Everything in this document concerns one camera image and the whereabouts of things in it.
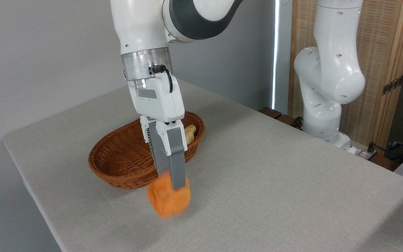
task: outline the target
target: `table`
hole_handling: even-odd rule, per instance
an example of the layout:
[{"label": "table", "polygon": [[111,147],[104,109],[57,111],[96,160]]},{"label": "table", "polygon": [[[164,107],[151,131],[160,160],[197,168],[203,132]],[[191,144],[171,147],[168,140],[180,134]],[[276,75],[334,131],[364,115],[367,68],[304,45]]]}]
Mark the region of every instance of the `table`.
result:
[{"label": "table", "polygon": [[88,167],[99,139],[139,118],[127,88],[4,137],[64,252],[403,251],[403,177],[179,83],[206,132],[186,165],[189,209],[169,221],[145,188],[113,188]]}]

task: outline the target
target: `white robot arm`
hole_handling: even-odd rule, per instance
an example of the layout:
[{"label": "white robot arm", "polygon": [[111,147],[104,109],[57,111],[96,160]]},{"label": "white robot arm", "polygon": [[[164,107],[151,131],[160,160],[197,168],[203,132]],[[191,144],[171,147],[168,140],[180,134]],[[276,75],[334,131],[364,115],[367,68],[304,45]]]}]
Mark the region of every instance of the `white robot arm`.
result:
[{"label": "white robot arm", "polygon": [[317,48],[295,59],[304,103],[303,131],[349,152],[339,132],[341,104],[357,99],[365,87],[357,58],[356,34],[363,0],[318,0],[313,34]]},{"label": "white robot arm", "polygon": [[123,74],[144,140],[173,189],[185,186],[184,105],[172,73],[169,42],[188,43],[220,34],[242,0],[111,0],[121,44]]}]

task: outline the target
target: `orange toy carrot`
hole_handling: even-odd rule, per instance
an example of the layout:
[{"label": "orange toy carrot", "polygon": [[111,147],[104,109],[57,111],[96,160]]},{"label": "orange toy carrot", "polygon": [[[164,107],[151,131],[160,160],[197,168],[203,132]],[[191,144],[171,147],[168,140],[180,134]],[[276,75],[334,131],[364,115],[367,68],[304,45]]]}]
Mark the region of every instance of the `orange toy carrot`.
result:
[{"label": "orange toy carrot", "polygon": [[169,219],[184,212],[189,206],[191,190],[186,177],[183,188],[173,190],[169,172],[157,177],[147,188],[147,197],[162,219]]}]

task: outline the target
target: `oval basket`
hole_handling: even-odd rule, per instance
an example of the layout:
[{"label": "oval basket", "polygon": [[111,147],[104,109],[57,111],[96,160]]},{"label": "oval basket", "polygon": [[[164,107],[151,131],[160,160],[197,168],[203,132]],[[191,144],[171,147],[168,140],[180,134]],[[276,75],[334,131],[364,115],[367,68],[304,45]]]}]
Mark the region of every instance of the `oval basket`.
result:
[{"label": "oval basket", "polygon": [[[205,124],[197,114],[189,111],[185,112],[181,121],[184,127],[192,124],[197,128],[195,139],[184,152],[187,162],[197,151],[198,143],[205,133]],[[99,140],[90,152],[88,163],[99,178],[116,188],[141,188],[158,177],[149,144],[144,142],[139,119]]]}]

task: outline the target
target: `metal hinge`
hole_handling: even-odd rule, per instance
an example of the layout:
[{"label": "metal hinge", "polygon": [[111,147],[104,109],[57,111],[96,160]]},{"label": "metal hinge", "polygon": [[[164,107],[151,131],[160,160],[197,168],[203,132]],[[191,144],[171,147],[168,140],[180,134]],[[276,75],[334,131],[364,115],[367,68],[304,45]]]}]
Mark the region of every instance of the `metal hinge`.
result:
[{"label": "metal hinge", "polygon": [[403,83],[403,75],[399,78],[397,78],[396,80],[388,83],[387,85],[385,85],[383,87],[383,92],[382,95],[387,94],[388,92],[390,92],[391,90],[397,88],[398,86],[401,86]]}]

